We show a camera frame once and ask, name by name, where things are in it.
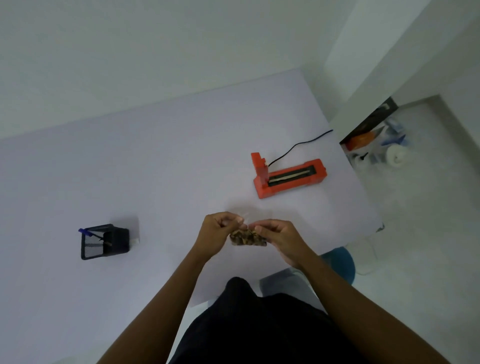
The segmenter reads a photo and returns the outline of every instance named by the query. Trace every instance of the packet of brown food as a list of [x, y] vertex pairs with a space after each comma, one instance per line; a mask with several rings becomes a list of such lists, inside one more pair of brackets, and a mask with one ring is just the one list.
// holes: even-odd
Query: packet of brown food
[[235, 230], [230, 234], [232, 245], [257, 245], [267, 246], [265, 238], [258, 235], [255, 230]]

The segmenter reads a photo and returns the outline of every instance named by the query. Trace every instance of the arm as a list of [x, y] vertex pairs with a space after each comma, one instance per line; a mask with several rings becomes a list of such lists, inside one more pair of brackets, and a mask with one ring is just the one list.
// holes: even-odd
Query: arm
[[165, 363], [200, 272], [242, 222], [243, 218], [229, 212], [207, 215], [195, 244], [177, 270], [98, 364]]
[[263, 220], [249, 227], [306, 275], [331, 319], [370, 362], [448, 364], [422, 338], [337, 275], [308, 247], [291, 222]]

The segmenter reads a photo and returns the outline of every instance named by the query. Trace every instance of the person's left hand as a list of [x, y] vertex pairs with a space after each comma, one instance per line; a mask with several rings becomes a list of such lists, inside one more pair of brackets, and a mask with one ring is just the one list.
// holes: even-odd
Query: person's left hand
[[243, 217], [231, 212], [207, 215], [198, 233], [197, 241], [192, 247], [192, 252], [207, 261], [222, 249], [231, 232], [246, 228]]

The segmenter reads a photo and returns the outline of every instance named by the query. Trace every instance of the person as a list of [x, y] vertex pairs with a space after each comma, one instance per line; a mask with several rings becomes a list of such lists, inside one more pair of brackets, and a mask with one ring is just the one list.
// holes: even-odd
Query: person
[[[202, 268], [231, 232], [246, 228], [233, 213], [207, 215], [173, 275], [98, 363], [165, 363]], [[324, 311], [285, 293], [257, 297], [245, 280], [232, 278], [192, 322], [171, 363], [448, 363], [338, 276], [291, 222], [269, 219], [248, 228], [306, 276]]]

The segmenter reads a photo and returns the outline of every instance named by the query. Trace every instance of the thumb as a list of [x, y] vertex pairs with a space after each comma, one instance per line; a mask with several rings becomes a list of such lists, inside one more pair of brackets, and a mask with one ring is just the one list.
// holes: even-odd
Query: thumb
[[237, 220], [232, 220], [228, 223], [226, 227], [223, 228], [223, 230], [229, 235], [233, 231], [237, 230], [240, 227], [240, 223]]
[[255, 226], [255, 231], [262, 237], [269, 239], [270, 241], [276, 240], [278, 236], [280, 235], [278, 232], [273, 232], [267, 228], [264, 228], [263, 226], [257, 225]]

